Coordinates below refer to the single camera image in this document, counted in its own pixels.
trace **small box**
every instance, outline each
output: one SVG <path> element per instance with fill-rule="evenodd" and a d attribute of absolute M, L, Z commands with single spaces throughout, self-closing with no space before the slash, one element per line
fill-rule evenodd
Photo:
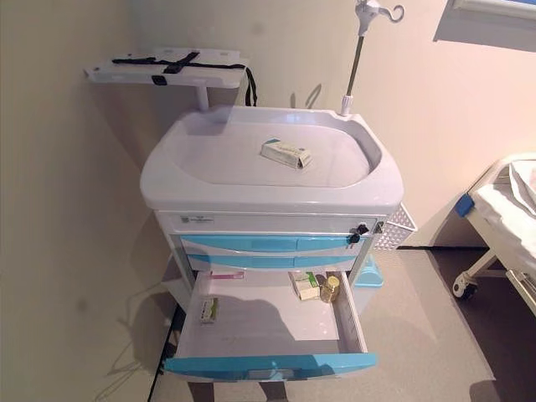
<path fill-rule="evenodd" d="M 216 321 L 216 313 L 218 312 L 218 297 L 208 297 L 203 301 L 201 309 L 201 323 L 212 324 Z"/>
<path fill-rule="evenodd" d="M 312 272 L 289 272 L 294 291 L 300 300 L 315 299 L 320 296 L 320 286 Z"/>
<path fill-rule="evenodd" d="M 292 144 L 283 142 L 277 138 L 272 138 L 262 144 L 260 155 L 295 169 L 304 168 L 312 160 L 309 150 L 294 147 Z"/>

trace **hospital bed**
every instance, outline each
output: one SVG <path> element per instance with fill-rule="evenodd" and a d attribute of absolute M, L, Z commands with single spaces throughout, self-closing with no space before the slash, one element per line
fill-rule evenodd
<path fill-rule="evenodd" d="M 536 315 L 536 153 L 505 157 L 495 162 L 456 203 L 486 241 L 489 251 L 454 281 L 452 291 L 468 299 L 480 276 L 504 276 L 490 270 L 499 260 L 528 307 Z"/>

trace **picture frame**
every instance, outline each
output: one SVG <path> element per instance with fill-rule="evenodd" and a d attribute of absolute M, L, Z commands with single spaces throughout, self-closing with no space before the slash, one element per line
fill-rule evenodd
<path fill-rule="evenodd" d="M 536 20 L 536 0 L 455 0 L 453 8 Z"/>

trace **blue drawer handle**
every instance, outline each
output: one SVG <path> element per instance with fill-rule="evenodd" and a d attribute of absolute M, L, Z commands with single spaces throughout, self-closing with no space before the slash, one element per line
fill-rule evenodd
<path fill-rule="evenodd" d="M 321 266 L 337 264 L 339 262 L 351 261 L 354 255 L 340 257 L 315 256 L 315 257 L 257 257 L 249 255 L 196 255 L 188 254 L 188 258 L 208 262 L 209 264 L 220 264 L 228 266 L 238 266 L 240 268 L 307 268 L 309 266 Z"/>
<path fill-rule="evenodd" d="M 233 358 L 169 358 L 164 362 L 164 368 L 173 373 L 206 379 L 273 381 L 345 374 L 372 367 L 375 364 L 374 353 L 340 353 Z"/>
<path fill-rule="evenodd" d="M 249 236 L 242 234 L 186 234 L 181 239 L 226 250 L 260 253 L 327 250 L 348 245 L 348 236 Z"/>

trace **bed frame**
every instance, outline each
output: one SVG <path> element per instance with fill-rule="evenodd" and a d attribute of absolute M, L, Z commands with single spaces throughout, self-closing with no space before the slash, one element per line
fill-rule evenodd
<path fill-rule="evenodd" d="M 495 162 L 456 204 L 458 214 L 471 222 L 471 225 L 487 243 L 489 251 L 473 264 L 469 270 L 463 271 L 455 279 L 452 284 L 452 292 L 455 297 L 466 300 L 472 297 L 478 289 L 477 277 L 506 276 L 536 316 L 536 278 L 519 270 L 520 267 L 523 267 L 523 262 L 505 244 L 501 234 L 472 207 L 472 195 L 475 191 L 489 183 L 509 183 L 509 164 L 521 160 L 536 161 L 536 153 L 512 155 Z M 502 263 L 506 272 L 489 270 L 489 267 L 497 259 Z"/>

